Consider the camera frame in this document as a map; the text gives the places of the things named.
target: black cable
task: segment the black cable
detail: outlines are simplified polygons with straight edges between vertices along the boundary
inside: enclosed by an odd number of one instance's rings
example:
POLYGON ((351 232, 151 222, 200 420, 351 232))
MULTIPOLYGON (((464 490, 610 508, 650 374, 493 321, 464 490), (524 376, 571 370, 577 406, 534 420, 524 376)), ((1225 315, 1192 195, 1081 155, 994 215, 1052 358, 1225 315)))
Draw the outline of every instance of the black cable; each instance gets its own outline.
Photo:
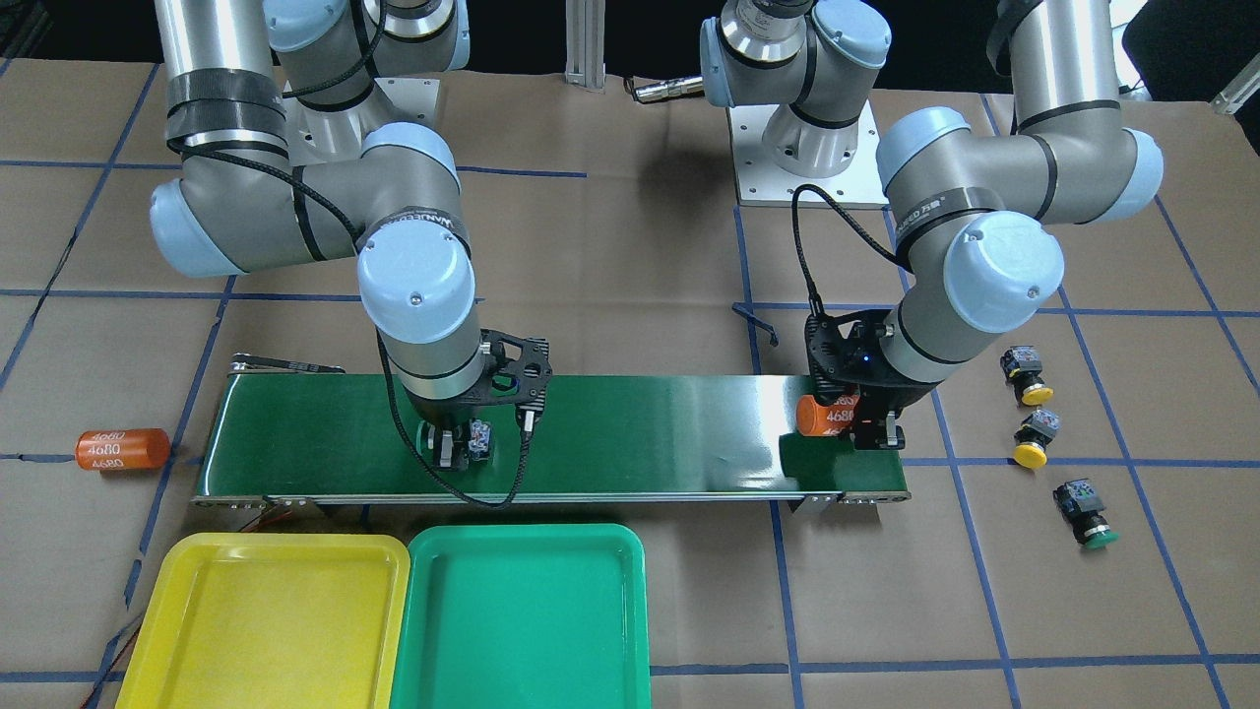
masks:
POLYGON ((316 191, 312 186, 307 185, 305 181, 295 178, 294 175, 286 173, 285 170, 272 167, 266 162, 251 160, 248 157, 242 157, 239 155, 232 155, 229 152, 223 152, 220 150, 202 147, 199 145, 185 145, 181 144, 178 139, 169 140, 166 142, 166 146, 174 150, 175 152, 185 155, 195 155, 198 157, 208 157, 210 160, 219 160, 220 162, 228 162, 231 165, 248 167, 251 170, 258 170, 260 173, 271 175, 278 180, 284 180, 289 183, 294 189, 301 191, 311 200, 314 200, 316 204, 328 209, 330 214, 336 217, 336 220, 341 222, 341 225, 345 228, 345 232, 350 234, 352 246, 359 241, 360 235, 363 235, 363 229, 354 225, 354 222, 350 220, 350 217, 345 215, 345 212, 338 209, 336 204, 334 204, 331 199, 324 196, 323 194, 316 191))
POLYGON ((867 246, 874 248, 876 253, 883 256, 897 267, 902 267, 902 263, 897 256, 885 248, 882 243, 872 238, 871 234, 862 228, 862 224, 859 224, 844 207, 840 207, 835 199, 832 199, 832 195, 828 194, 825 189, 818 186, 816 184, 801 184, 793 190, 791 194, 791 235, 796 241, 796 258, 800 261, 800 272, 805 276, 805 288, 809 292, 809 309, 815 315, 820 315, 823 314, 823 297, 818 293, 818 286, 814 283, 814 276, 809 272, 809 264, 805 262, 805 248, 800 242, 800 195, 805 191, 813 191, 814 194, 822 196, 823 201, 827 201, 827 205, 834 209, 835 213, 839 214, 840 218, 843 218, 859 237, 862 237, 862 241, 867 242, 867 246))
POLYGON ((517 461, 517 477, 512 481, 512 489, 508 491, 508 496, 499 502, 489 502, 485 500, 478 500, 471 495, 459 490, 454 485, 446 482, 446 480, 437 475, 437 471, 425 461, 425 457, 416 450, 416 445, 411 441, 411 434, 407 433, 407 427, 402 423, 402 416, 398 413, 398 397, 394 394, 393 389, 393 372, 389 368, 389 351, 386 350, 386 343, 381 339, 381 332, 377 332, 377 350, 381 354, 381 370, 384 373, 386 380, 386 398, 389 400, 389 416, 393 417, 394 428, 398 431, 398 438, 402 440, 403 446, 411 456, 420 463, 420 467, 428 474, 428 477, 433 479, 438 486, 446 492, 454 495, 456 499, 467 502, 469 505, 476 505, 478 508, 485 508, 486 510, 503 510, 507 509, 517 499, 517 494, 520 492, 520 484, 525 480, 525 467, 529 463, 529 445, 533 442, 534 434, 520 429, 520 458, 517 461))
POLYGON ((363 52, 363 55, 359 57, 359 60, 355 62, 353 67, 350 67, 349 69, 345 69, 344 72, 336 74, 335 77, 333 77, 333 78, 330 78, 328 81, 321 81, 321 82, 316 83, 315 86, 307 86, 305 88, 296 88, 294 91, 286 91, 286 92, 281 93, 280 96, 284 97, 284 98, 297 98, 299 96, 310 96, 311 93, 319 93, 320 91, 324 91, 325 88, 333 88, 334 86, 336 86, 336 84, 341 83, 343 81, 350 78, 352 76, 359 73, 359 69, 362 69, 363 67, 365 67, 368 64, 368 62, 372 60, 372 55, 375 54, 375 52, 377 52, 377 45, 381 44, 381 38, 384 37, 384 35, 386 35, 386 8, 384 8, 384 3, 382 3, 381 4, 381 20, 377 23, 377 31, 375 31, 375 34, 372 35, 372 42, 368 43, 367 50, 363 52))

